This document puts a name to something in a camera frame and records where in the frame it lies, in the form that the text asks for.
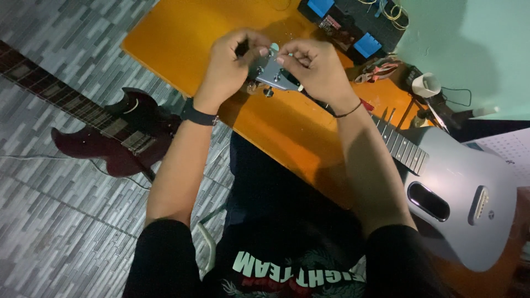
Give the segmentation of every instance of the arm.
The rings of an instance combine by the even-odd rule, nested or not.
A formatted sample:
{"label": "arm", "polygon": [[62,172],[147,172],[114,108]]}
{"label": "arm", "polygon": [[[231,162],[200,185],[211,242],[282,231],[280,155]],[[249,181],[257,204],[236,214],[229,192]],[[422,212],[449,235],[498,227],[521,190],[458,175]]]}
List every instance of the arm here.
{"label": "arm", "polygon": [[[235,49],[248,40],[249,51],[237,57]],[[249,65],[268,53],[269,40],[248,29],[230,32],[214,42],[210,63],[193,107],[214,115],[219,106],[244,83]],[[158,170],[147,199],[146,225],[169,218],[190,226],[191,210],[199,191],[208,155],[212,127],[184,121]]]}
{"label": "arm", "polygon": [[[351,112],[360,103],[334,47],[327,42],[293,40],[280,49],[277,62],[312,97],[330,104],[337,115]],[[398,170],[368,112],[359,107],[337,122],[347,175],[365,235],[391,224],[415,229]]]}

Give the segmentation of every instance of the forearm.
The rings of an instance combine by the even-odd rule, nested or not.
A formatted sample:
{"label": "forearm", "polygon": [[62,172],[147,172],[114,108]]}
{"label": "forearm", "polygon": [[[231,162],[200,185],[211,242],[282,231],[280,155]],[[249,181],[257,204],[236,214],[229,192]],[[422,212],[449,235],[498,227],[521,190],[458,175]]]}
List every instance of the forearm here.
{"label": "forearm", "polygon": [[[354,100],[335,107],[338,114],[357,106]],[[347,175],[355,194],[358,216],[368,236],[378,227],[405,224],[416,228],[410,216],[403,182],[370,115],[359,107],[346,117],[338,118]]]}
{"label": "forearm", "polygon": [[164,157],[147,199],[146,225],[166,217],[190,225],[202,180],[212,126],[184,121]]}

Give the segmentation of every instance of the tiled floor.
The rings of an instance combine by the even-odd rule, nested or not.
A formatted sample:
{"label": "tiled floor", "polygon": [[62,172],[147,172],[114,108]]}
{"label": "tiled floor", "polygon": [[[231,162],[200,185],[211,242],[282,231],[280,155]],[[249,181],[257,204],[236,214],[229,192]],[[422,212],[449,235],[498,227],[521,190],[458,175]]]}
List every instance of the tiled floor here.
{"label": "tiled floor", "polygon": [[[172,111],[180,94],[119,48],[154,0],[2,0],[0,39],[99,104],[138,87]],[[63,156],[50,128],[80,121],[0,78],[0,155]],[[230,129],[218,125],[192,218],[199,267],[207,246],[195,228],[222,204]],[[104,169],[104,163],[98,162]],[[149,186],[140,175],[133,177]],[[0,158],[0,297],[118,297],[145,216],[147,191],[105,176],[87,160]],[[224,214],[206,227],[219,239]]]}

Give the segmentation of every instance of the watch strap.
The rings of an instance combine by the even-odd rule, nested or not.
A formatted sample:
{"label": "watch strap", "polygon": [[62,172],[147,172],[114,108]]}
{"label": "watch strap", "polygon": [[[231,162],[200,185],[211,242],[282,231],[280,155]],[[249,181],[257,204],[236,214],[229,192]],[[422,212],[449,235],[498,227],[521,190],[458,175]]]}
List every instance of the watch strap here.
{"label": "watch strap", "polygon": [[189,120],[191,122],[205,125],[205,126],[214,126],[219,121],[219,116],[210,115],[200,111],[197,111],[193,107],[193,97],[190,97],[186,100],[182,113],[180,114],[182,120]]}

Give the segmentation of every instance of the white pegboard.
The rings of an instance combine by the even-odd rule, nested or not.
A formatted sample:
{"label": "white pegboard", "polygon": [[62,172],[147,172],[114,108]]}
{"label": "white pegboard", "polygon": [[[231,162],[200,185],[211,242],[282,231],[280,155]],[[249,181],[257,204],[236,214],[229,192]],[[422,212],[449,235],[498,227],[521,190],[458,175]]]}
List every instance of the white pegboard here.
{"label": "white pegboard", "polygon": [[513,168],[517,187],[530,186],[530,128],[464,144],[502,157]]}

